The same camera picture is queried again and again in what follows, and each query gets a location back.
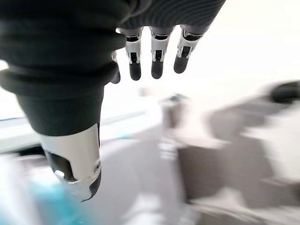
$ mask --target blurred object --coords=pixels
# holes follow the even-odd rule
[[[37,206],[23,177],[24,168],[17,154],[0,155],[0,205],[7,224],[41,225]]]
[[[7,68],[8,64],[0,60],[0,71]],[[15,95],[4,90],[2,87],[0,87],[0,105],[3,106],[3,110],[0,111],[0,120],[24,116],[24,112],[20,108]]]
[[[209,117],[212,134],[223,140],[219,148],[179,148],[187,203],[201,215],[198,225],[300,223],[300,180],[283,176],[291,161],[278,158],[277,149],[257,132],[277,124],[271,116],[289,117],[296,109],[255,97]],[[276,140],[272,135],[268,141]],[[292,153],[297,156],[287,148],[282,154]]]
[[[300,100],[299,81],[281,84],[275,87],[270,94],[271,99],[276,103],[291,104]]]
[[[190,205],[187,205],[180,218],[179,225],[197,225],[200,218],[200,213],[194,210]]]
[[[0,155],[0,162],[1,205],[8,224],[93,224],[56,179],[44,156]]]
[[[184,101],[187,99],[184,95],[176,94],[161,101],[164,111],[165,128],[176,128],[182,122],[182,113],[184,111]]]
[[[0,121],[0,153],[21,151],[38,145],[38,135],[26,118]]]
[[[56,179],[45,157],[25,156],[20,162],[44,225],[93,224],[83,206]]]
[[[161,108],[151,97],[142,102],[144,114],[101,128],[119,135],[102,142],[102,184],[83,204],[104,224],[177,224],[185,209],[178,162],[160,148]]]

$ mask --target gray surface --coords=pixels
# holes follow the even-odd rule
[[[104,146],[102,154],[100,189],[85,202],[97,221],[108,225],[178,222],[183,200],[177,162],[161,159],[158,140],[117,140]]]
[[[286,105],[271,104],[264,97],[259,97],[217,110],[210,116],[209,126],[213,135],[227,141],[227,144],[219,149],[196,146],[179,149],[187,200],[198,204],[201,211],[203,200],[206,199],[205,204],[210,205],[211,198],[211,211],[214,211],[213,207],[220,207],[224,211],[235,212],[231,216],[224,211],[214,216],[203,213],[201,225],[265,224],[264,219],[251,223],[234,218],[238,210],[234,207],[231,209],[228,201],[215,204],[213,201],[221,196],[225,188],[232,190],[232,193],[239,193],[236,204],[245,209],[284,210],[282,207],[300,206],[299,184],[271,182],[277,176],[278,169],[269,155],[271,150],[262,139],[244,135],[247,128],[265,126],[269,116],[288,108]],[[298,219],[289,224],[299,224],[300,217]]]

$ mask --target robotic finger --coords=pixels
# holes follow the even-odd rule
[[[126,36],[126,53],[129,59],[130,76],[134,81],[141,78],[141,37],[142,28],[133,30],[121,29],[120,32]]]
[[[117,62],[117,52],[116,51],[113,51],[112,52],[112,60],[118,64]],[[111,80],[112,83],[114,84],[117,84],[119,83],[121,80],[121,75],[120,75],[120,70],[119,70],[119,67],[118,67],[118,72],[117,74],[113,77],[113,79]]]
[[[173,27],[157,28],[150,27],[151,30],[151,53],[152,68],[151,74],[154,79],[159,79],[163,74],[164,58]]]
[[[181,36],[174,63],[174,71],[177,74],[183,73],[187,68],[188,59],[191,56],[192,51],[196,48],[200,38],[202,38],[202,32],[197,30],[197,27],[191,27],[187,25],[181,26]]]

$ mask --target metal bracket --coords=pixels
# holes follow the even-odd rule
[[[189,40],[188,36],[192,36],[196,40]],[[182,27],[181,36],[180,36],[180,40],[179,40],[179,43],[178,43],[177,56],[179,58],[182,57],[183,47],[190,47],[189,53],[186,56],[186,58],[188,59],[190,57],[192,51],[196,48],[196,45],[198,44],[198,41],[200,40],[200,38],[202,38],[202,36],[203,35],[197,35],[197,34],[192,34],[192,33],[185,32],[184,27]]]
[[[116,52],[116,51],[113,51],[113,52],[112,52],[112,60],[113,60],[114,62],[117,62],[117,52]]]
[[[131,53],[136,53],[136,63],[141,61],[141,32],[137,36],[130,36],[128,38],[135,38],[136,41],[127,41],[125,45],[126,53],[129,59],[129,63],[132,64]]]
[[[161,36],[164,37],[166,36],[165,39],[157,39],[156,36]],[[152,61],[156,62],[156,51],[161,50],[161,58],[160,61],[163,62],[164,58],[165,58],[165,54],[167,52],[167,47],[169,44],[169,40],[170,40],[170,36],[169,35],[157,35],[154,34],[153,31],[151,31],[151,52],[152,52]]]

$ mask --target robotic hand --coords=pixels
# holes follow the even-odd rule
[[[0,85],[16,94],[55,175],[81,201],[101,181],[99,123],[104,86],[120,81],[115,50],[125,46],[141,77],[144,26],[152,76],[161,77],[169,37],[181,25],[174,70],[182,73],[225,0],[2,0]],[[122,34],[117,34],[119,27]]]

